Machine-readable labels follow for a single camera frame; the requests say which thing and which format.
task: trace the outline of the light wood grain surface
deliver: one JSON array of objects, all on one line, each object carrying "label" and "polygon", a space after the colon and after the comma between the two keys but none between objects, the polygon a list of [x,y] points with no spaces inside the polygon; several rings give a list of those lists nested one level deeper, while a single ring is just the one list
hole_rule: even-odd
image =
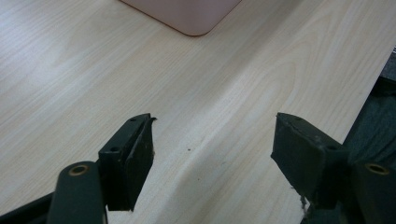
[{"label": "light wood grain surface", "polygon": [[153,167],[110,223],[299,223],[276,112],[342,142],[395,44],[394,0],[243,0],[200,37],[115,0],[0,0],[0,214],[149,112]]}]

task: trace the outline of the pink object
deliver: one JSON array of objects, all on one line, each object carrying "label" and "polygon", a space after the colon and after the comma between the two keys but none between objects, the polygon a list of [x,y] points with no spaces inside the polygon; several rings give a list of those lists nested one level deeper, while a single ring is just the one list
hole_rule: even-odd
[{"label": "pink object", "polygon": [[121,0],[186,35],[204,35],[241,0]]}]

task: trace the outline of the bolt hole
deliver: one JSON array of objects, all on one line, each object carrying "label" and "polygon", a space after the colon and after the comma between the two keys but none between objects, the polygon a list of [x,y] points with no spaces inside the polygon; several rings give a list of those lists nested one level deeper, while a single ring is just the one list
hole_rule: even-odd
[{"label": "bolt hole", "polygon": [[389,170],[383,166],[380,166],[378,164],[374,163],[367,163],[365,164],[366,168],[371,171],[372,173],[375,173],[377,175],[388,175]]},{"label": "bolt hole", "polygon": [[76,176],[76,175],[83,175],[87,173],[89,167],[87,165],[77,165],[70,169],[69,175]]},{"label": "bolt hole", "polygon": [[120,151],[120,148],[119,147],[113,147],[113,148],[110,149],[110,151],[111,152],[118,152],[118,151]]}]

